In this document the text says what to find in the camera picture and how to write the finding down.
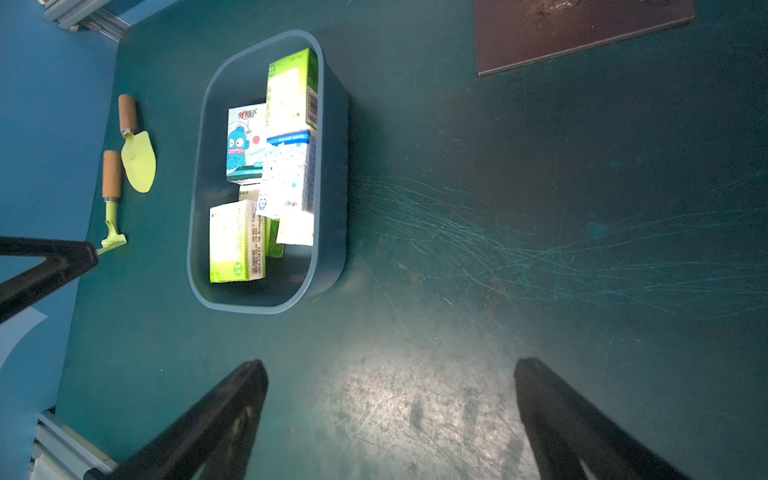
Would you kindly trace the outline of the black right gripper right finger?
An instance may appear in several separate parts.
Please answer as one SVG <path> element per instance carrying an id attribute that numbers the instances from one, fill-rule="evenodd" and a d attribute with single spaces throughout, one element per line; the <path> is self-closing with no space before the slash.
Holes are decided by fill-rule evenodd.
<path id="1" fill-rule="evenodd" d="M 685 479 L 537 358 L 514 371 L 517 405 L 542 479 Z"/>

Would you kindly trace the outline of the blue monster tissue pack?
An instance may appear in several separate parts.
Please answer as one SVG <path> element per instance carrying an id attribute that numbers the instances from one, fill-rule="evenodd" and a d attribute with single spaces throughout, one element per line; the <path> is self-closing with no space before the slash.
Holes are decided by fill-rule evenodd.
<path id="1" fill-rule="evenodd" d="M 261 182 L 267 150 L 265 112 L 265 103 L 228 110 L 226 179 L 231 183 Z"/>

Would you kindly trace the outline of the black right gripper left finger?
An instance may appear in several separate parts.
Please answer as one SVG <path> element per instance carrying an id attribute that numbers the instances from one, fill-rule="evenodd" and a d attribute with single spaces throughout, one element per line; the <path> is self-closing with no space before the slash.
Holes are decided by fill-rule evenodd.
<path id="1" fill-rule="evenodd" d="M 259 360 L 233 370 L 152 442 L 114 471 L 85 479 L 243 479 L 268 391 Z"/>

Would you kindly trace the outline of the white blue elephant tissue pack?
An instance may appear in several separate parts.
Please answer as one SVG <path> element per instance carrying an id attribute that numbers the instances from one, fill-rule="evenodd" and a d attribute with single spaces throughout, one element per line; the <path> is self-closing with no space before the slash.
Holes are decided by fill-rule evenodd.
<path id="1" fill-rule="evenodd" d="M 257 202 L 262 216 L 314 212 L 316 135 L 308 129 L 271 137 Z"/>

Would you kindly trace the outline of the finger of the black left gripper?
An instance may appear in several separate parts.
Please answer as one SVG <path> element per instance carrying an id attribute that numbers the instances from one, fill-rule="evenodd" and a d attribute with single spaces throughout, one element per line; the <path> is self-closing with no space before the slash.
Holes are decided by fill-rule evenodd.
<path id="1" fill-rule="evenodd" d="M 1 322 L 94 269 L 99 261 L 87 241 L 1 237 L 2 257 L 34 257 L 41 262 L 1 283 Z"/>

